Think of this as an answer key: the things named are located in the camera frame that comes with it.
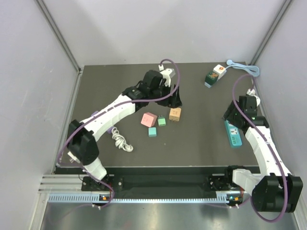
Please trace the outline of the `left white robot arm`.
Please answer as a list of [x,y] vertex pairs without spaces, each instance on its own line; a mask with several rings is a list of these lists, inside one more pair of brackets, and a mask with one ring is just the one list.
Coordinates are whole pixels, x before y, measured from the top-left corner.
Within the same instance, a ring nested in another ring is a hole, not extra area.
[[109,179],[99,159],[97,141],[121,119],[146,107],[150,102],[176,108],[182,105],[178,85],[171,86],[175,70],[149,70],[137,85],[126,88],[106,108],[81,122],[73,120],[68,131],[68,155],[93,176],[92,184],[98,190],[107,188]]

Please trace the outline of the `pink charger plug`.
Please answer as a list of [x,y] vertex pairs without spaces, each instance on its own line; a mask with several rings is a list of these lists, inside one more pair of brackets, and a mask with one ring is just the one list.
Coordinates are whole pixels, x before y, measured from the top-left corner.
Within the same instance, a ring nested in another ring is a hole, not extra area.
[[141,124],[146,127],[153,127],[155,125],[156,120],[157,115],[147,112],[143,114]]

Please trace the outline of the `dark green printed plug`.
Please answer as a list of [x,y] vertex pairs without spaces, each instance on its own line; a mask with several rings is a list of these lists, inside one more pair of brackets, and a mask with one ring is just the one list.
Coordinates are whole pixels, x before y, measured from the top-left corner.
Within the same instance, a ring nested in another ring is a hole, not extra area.
[[213,71],[210,71],[205,77],[205,85],[211,87],[217,82],[217,80],[218,80],[218,75]]

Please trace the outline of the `green charger plug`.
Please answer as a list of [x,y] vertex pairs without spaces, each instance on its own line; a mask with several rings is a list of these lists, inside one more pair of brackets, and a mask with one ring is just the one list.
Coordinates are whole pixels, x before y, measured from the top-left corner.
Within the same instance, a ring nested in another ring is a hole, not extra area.
[[158,119],[157,119],[157,122],[158,122],[159,127],[166,125],[166,119],[165,119],[164,116],[159,116]]

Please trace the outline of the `purple power strip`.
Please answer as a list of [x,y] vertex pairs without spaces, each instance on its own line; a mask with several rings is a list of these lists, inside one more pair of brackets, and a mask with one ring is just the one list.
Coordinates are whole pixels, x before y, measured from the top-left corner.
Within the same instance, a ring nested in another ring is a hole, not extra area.
[[[95,114],[97,114],[99,111],[95,111],[91,116],[94,116]],[[112,133],[112,129],[114,128],[114,126],[111,126],[108,130],[107,133],[111,134]]]

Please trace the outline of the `teal power strip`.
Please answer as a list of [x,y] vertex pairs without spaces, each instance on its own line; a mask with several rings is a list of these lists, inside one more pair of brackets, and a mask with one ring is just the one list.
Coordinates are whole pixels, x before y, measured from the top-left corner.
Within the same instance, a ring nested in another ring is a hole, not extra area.
[[239,148],[242,146],[242,140],[240,137],[239,130],[236,126],[230,124],[227,120],[224,121],[228,140],[230,143],[230,146],[232,148]]

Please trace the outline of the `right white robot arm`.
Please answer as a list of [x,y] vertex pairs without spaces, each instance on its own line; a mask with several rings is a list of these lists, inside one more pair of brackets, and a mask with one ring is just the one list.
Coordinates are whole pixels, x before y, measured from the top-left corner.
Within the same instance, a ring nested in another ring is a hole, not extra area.
[[234,166],[224,177],[224,184],[234,190],[242,187],[251,195],[258,212],[292,213],[300,198],[303,182],[287,169],[271,137],[267,119],[258,115],[259,98],[244,95],[230,103],[223,118],[242,130],[256,157],[260,175],[255,176],[244,166]]

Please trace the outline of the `white tiger cube plug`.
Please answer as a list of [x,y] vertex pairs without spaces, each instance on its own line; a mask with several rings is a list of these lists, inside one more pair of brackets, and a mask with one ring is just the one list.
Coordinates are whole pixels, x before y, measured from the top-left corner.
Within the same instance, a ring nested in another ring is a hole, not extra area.
[[226,74],[227,70],[224,66],[218,64],[213,68],[213,72],[216,73],[218,75],[218,79],[220,79],[222,76]]

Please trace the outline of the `white cube socket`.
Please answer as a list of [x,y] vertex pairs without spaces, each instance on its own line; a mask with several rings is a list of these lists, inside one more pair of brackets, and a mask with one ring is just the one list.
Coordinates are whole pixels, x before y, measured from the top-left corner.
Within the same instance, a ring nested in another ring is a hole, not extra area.
[[70,157],[70,162],[78,162],[78,159],[69,151],[68,156]]

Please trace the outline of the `white light-blue power strip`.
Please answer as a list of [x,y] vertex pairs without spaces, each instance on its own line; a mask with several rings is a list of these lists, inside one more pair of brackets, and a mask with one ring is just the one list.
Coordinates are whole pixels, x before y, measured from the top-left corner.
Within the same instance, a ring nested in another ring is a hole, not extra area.
[[227,70],[222,65],[216,65],[212,71],[210,71],[206,77],[205,77],[205,83],[204,85],[208,88],[211,88],[214,84],[217,83],[219,79],[221,79],[225,74]]

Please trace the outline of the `orange wooden cube plug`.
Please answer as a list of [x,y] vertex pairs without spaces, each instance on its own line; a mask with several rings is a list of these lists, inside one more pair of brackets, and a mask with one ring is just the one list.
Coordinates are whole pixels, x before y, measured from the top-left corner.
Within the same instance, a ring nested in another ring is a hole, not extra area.
[[169,112],[169,120],[178,122],[181,116],[181,108],[171,108]]

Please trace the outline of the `teal charger plug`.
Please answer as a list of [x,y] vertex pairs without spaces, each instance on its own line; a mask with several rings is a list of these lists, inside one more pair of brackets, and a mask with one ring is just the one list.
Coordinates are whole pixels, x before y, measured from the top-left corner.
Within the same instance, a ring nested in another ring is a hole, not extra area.
[[148,128],[148,136],[149,137],[156,137],[157,136],[157,129],[156,129],[156,127],[149,127]]

